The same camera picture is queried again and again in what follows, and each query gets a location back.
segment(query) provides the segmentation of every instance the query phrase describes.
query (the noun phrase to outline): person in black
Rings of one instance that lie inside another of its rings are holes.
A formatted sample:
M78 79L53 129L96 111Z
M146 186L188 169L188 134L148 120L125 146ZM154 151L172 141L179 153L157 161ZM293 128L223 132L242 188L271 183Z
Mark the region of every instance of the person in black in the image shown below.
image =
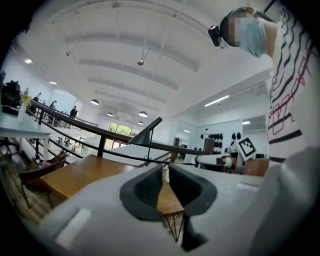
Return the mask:
M53 108L53 109L55 110L55 109L56 109L56 103L57 103L56 100L53 101L53 102L51 103L51 105L50 105L50 108ZM48 122L48 124L52 124L53 121L54 121L54 117L53 117L52 115L48 115L48 117L49 117L49 119L50 119L50 121Z
M42 95L42 93L40 92L37 96L35 96L35 97L33 98L33 100L34 100L35 102L39 102L39 98L40 98L41 95ZM31 102L30 110L31 110L31 112L32 112L33 114L36 114L37 107L36 107L35 104L33 104L32 102Z
M77 106L74 106L73 109L70 111L69 117L72 119L75 119L78 115Z

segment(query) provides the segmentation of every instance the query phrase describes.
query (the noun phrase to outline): green tree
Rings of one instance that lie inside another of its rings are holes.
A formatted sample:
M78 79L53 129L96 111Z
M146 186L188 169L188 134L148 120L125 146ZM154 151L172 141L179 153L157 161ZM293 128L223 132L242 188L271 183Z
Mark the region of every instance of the green tree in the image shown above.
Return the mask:
M118 128L116 129L117 134L122 134L126 136L130 136L131 133L131 127L125 126L125 125L118 125Z
M117 131L118 124L115 122L110 122L109 131L115 133Z

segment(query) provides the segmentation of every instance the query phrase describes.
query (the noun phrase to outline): glass window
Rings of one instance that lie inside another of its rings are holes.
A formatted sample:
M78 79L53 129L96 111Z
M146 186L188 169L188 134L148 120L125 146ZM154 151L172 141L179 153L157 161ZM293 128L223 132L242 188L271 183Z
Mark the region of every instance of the glass window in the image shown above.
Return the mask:
M104 149L105 150L110 150L112 149L112 144L114 143L114 141L112 139L106 139L105 144L104 144Z
M115 122L110 122L108 131L115 133L117 131L118 124Z
M118 124L118 128L116 129L116 133L117 134L126 135L126 136L130 136L131 130L132 130L131 127Z
M130 133L130 137L136 136L139 132L140 132L140 130L132 128L131 133Z
M110 122L108 131L130 137L134 137L140 132L139 129L135 129L116 122Z
M119 142L114 142L113 143L113 149L116 149L116 148L119 148L119 146L120 146L120 143Z

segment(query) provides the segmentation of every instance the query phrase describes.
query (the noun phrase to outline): ceiling light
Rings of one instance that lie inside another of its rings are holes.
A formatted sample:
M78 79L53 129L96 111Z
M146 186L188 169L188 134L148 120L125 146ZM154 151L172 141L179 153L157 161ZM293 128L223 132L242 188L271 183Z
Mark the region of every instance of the ceiling light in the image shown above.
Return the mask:
M212 102L210 102L210 103L208 103L208 104L206 104L206 105L204 105L204 106L205 106L205 107L208 107L208 106L210 106L210 105L212 105L212 104L215 104L215 103L217 103L217 102L223 101L223 100L225 100L225 99L227 99L227 98L229 98L229 97L230 97L230 95L224 96L224 97L219 98L219 99L217 99L217 100L215 100L215 101L212 101Z
M140 117L143 117L143 118L147 118L147 117L148 117L148 114L147 114L147 112L145 112L145 111L141 111L141 112L139 113L139 116L140 116Z
M94 105L99 106L99 101L96 98L92 99L91 103L94 104Z

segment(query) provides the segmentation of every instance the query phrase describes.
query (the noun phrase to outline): face mask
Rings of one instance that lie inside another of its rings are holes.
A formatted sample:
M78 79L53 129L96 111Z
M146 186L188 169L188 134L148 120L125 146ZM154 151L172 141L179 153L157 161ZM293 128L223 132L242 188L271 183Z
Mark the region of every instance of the face mask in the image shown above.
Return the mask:
M255 18L242 17L238 26L240 48L260 58L267 53L266 30Z

